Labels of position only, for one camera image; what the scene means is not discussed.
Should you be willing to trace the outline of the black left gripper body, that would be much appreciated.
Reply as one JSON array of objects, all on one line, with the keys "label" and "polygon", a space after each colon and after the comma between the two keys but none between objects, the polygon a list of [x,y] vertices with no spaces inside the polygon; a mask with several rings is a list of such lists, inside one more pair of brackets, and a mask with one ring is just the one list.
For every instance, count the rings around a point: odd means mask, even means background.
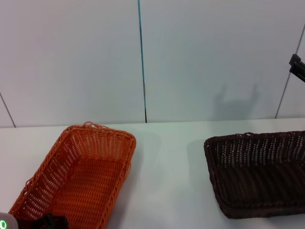
[{"label": "black left gripper body", "polygon": [[20,229],[68,229],[69,223],[65,216],[54,216],[51,213],[42,218],[29,220],[17,219]]}]

